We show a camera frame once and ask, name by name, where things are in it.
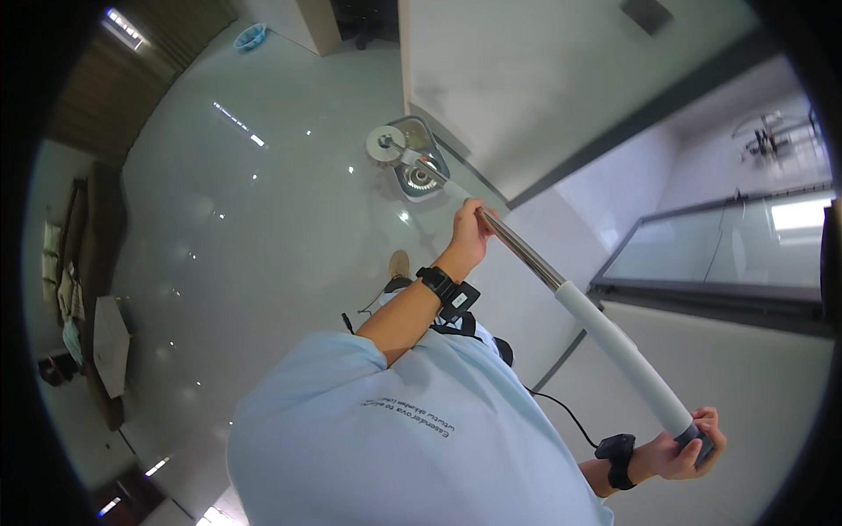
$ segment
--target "hand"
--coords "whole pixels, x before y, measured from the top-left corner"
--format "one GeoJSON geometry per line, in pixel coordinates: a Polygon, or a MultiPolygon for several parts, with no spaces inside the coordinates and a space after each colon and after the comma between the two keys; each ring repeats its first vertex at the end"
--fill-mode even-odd
{"type": "Polygon", "coordinates": [[[635,449],[632,460],[635,455],[639,455],[639,460],[650,473],[661,475],[667,480],[695,479],[710,471],[727,442],[725,435],[719,430],[717,410],[714,407],[700,407],[690,415],[695,425],[713,442],[713,451],[699,464],[699,467],[695,467],[695,460],[701,451],[701,439],[691,440],[683,450],[679,451],[678,443],[666,431],[659,434],[652,442],[635,449]]]}
{"type": "MultiPolygon", "coordinates": [[[[490,212],[499,217],[496,211],[490,212]]],[[[488,238],[493,235],[482,214],[482,199],[466,199],[453,218],[450,245],[436,260],[435,266],[454,281],[462,281],[485,258],[488,238]]]]}

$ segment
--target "black watch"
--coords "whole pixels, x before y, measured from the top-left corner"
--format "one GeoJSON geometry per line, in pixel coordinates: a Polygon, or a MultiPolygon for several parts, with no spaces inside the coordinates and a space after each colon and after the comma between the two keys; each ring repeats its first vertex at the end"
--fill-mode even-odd
{"type": "Polygon", "coordinates": [[[439,316],[449,323],[456,323],[462,314],[473,305],[479,297],[479,291],[471,287],[466,281],[453,283],[453,279],[438,267],[419,268],[415,275],[427,285],[435,295],[439,296],[441,311],[439,316]]]}
{"type": "Polygon", "coordinates": [[[618,490],[631,490],[637,484],[629,480],[628,467],[634,453],[633,434],[618,434],[604,438],[600,446],[594,451],[598,459],[608,459],[611,467],[608,469],[608,483],[618,490]]]}

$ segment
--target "white table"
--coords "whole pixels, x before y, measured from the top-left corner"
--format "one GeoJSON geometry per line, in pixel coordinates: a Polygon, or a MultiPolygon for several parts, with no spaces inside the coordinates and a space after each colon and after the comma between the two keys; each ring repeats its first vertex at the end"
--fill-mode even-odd
{"type": "Polygon", "coordinates": [[[93,319],[93,363],[111,398],[122,395],[125,388],[125,362],[130,340],[117,308],[117,299],[114,296],[97,298],[93,319]]]}

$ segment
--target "mop handle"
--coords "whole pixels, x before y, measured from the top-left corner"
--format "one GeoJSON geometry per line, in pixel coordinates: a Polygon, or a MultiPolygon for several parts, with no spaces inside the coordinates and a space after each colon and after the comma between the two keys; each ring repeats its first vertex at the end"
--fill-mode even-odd
{"type": "MultiPolygon", "coordinates": [[[[427,162],[426,157],[417,157],[412,164],[427,173],[446,194],[463,201],[471,197],[457,183],[446,178],[439,170],[427,162]]],[[[582,324],[584,330],[599,344],[609,358],[635,387],[649,406],[664,429],[683,449],[693,438],[702,439],[702,450],[696,459],[698,465],[710,453],[711,440],[693,423],[693,417],[684,404],[673,393],[658,374],[658,371],[640,354],[634,342],[608,317],[603,314],[576,286],[565,280],[535,250],[512,231],[497,216],[484,206],[482,215],[488,227],[515,256],[526,264],[538,278],[552,291],[573,317],[582,324]]]]}

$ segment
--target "shoe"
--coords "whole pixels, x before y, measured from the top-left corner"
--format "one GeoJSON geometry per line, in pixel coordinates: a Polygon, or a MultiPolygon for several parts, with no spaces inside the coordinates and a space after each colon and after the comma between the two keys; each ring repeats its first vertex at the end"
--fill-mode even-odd
{"type": "Polygon", "coordinates": [[[409,256],[403,250],[393,253],[389,260],[389,279],[395,278],[409,279],[409,256]]]}

